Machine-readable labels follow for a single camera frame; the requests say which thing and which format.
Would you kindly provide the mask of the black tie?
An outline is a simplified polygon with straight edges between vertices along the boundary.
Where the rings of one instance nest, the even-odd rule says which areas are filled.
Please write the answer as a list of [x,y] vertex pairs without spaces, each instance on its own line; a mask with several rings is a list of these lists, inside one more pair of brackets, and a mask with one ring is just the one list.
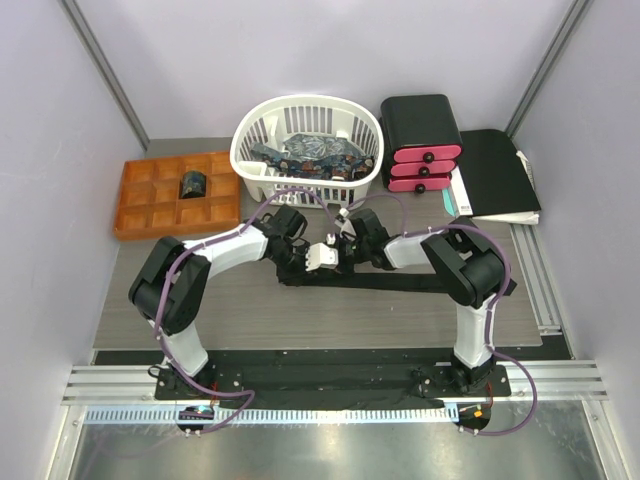
[[364,290],[449,294],[436,274],[354,273],[340,275],[335,270],[308,272],[303,286]]

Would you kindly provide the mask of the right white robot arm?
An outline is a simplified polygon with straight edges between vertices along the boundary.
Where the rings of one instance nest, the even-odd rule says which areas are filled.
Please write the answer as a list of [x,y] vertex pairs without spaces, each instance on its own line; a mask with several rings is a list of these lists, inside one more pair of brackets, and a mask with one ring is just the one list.
[[369,263],[391,273],[391,290],[441,290],[455,303],[456,340],[450,377],[457,391],[477,393],[496,365],[498,301],[510,293],[511,266],[500,246],[467,218],[423,232],[390,236],[370,209],[340,211],[339,266]]

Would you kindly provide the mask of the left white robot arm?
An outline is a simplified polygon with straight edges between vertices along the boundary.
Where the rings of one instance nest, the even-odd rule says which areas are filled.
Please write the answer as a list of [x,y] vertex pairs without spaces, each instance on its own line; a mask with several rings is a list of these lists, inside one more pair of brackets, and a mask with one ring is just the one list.
[[265,258],[278,267],[304,267],[295,252],[308,222],[287,205],[274,214],[251,218],[237,227],[200,240],[166,236],[156,242],[133,281],[128,299],[151,324],[167,359],[181,371],[179,388],[190,398],[205,397],[213,375],[195,319],[207,283],[237,266]]

